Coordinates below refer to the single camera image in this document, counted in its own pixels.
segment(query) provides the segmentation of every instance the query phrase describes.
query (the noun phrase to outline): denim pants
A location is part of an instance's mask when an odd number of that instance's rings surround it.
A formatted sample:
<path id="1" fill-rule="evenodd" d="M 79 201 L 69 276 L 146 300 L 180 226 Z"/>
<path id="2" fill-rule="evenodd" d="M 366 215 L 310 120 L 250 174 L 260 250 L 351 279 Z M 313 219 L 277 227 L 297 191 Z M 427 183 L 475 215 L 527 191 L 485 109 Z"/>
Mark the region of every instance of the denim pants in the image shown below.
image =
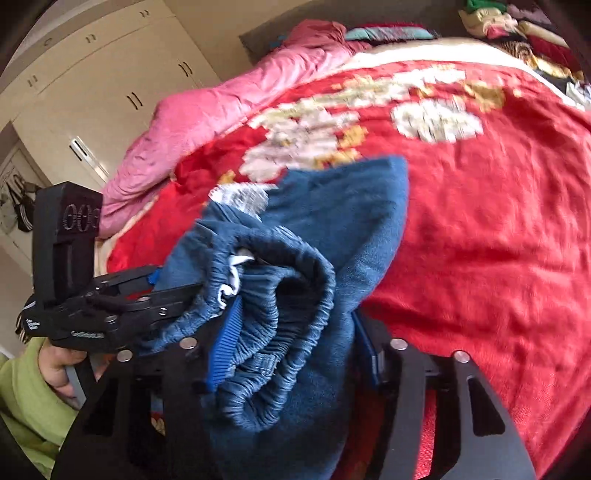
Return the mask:
<path id="1" fill-rule="evenodd" d="M 226 480 L 324 480 L 348 431 L 351 312 L 384 276 L 404 230 L 408 174 L 387 157 L 289 171 L 260 220 L 211 202 L 162 269 L 158 289 L 204 284 L 146 347 L 159 351 L 219 312 L 228 258 L 238 267 L 243 328 L 226 381 L 204 411 Z"/>

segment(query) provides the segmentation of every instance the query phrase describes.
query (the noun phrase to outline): pink blanket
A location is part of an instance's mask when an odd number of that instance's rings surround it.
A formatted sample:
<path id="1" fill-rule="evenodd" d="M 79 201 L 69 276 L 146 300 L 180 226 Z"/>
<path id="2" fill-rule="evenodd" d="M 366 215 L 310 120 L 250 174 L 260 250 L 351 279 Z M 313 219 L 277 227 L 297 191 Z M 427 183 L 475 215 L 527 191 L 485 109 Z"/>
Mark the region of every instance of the pink blanket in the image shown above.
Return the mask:
<path id="1" fill-rule="evenodd" d="M 236 125 L 286 89 L 309 82 L 369 48 L 345 41 L 344 26 L 320 20 L 299 24 L 284 45 L 253 70 L 214 88 L 162 100 L 150 128 L 130 146 L 103 189 L 100 236 L 108 238 L 163 187 L 187 154 Z"/>

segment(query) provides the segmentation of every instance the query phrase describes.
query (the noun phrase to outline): green cloth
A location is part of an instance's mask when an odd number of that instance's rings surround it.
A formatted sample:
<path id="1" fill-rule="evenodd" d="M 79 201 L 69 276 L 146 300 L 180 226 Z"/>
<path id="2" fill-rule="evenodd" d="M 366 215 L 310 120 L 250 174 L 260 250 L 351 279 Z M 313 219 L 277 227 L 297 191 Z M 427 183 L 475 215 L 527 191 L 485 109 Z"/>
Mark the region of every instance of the green cloth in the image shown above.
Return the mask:
<path id="1" fill-rule="evenodd" d="M 490 0 L 468 0 L 468 3 L 466 4 L 466 12 L 469 14 L 472 14 L 481 8 L 498 8 L 501 10 L 502 14 L 507 11 L 507 6 L 505 4 L 500 2 L 491 2 Z"/>
<path id="2" fill-rule="evenodd" d="M 9 360 L 0 354 L 0 414 L 27 457 L 49 478 L 76 411 L 47 385 L 37 362 L 44 338 Z"/>

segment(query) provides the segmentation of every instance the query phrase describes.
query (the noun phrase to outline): silver rivet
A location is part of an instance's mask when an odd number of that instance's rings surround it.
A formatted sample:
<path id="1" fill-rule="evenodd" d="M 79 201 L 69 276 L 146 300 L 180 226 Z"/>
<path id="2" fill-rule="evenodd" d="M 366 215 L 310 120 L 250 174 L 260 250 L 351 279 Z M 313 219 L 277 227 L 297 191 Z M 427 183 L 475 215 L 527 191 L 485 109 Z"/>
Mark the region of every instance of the silver rivet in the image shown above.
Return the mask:
<path id="1" fill-rule="evenodd" d="M 134 354 L 131 350 L 121 350 L 117 354 L 117 360 L 119 362 L 129 362 L 133 358 Z"/>
<path id="2" fill-rule="evenodd" d="M 408 348 L 408 343 L 406 340 L 402 340 L 401 338 L 393 338 L 390 340 L 390 346 L 394 350 L 406 350 Z"/>
<path id="3" fill-rule="evenodd" d="M 197 346 L 197 339 L 193 337 L 185 337 L 178 344 L 183 350 L 190 350 Z"/>
<path id="4" fill-rule="evenodd" d="M 466 364 L 470 361 L 470 355 L 468 355 L 468 353 L 466 353 L 464 350 L 453 352 L 453 357 L 461 364 Z"/>

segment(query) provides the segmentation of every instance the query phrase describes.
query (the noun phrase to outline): person's arm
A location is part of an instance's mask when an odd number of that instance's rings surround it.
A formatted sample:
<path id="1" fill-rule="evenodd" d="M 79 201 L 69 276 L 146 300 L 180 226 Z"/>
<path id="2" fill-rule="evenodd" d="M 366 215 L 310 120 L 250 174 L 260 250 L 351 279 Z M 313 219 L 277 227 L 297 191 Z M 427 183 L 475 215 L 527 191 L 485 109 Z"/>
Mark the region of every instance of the person's arm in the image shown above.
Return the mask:
<path id="1" fill-rule="evenodd" d="M 0 414 L 27 457 L 47 478 L 76 410 L 64 365 L 85 353 L 54 347 L 34 338 L 25 352 L 9 360 L 0 355 Z"/>

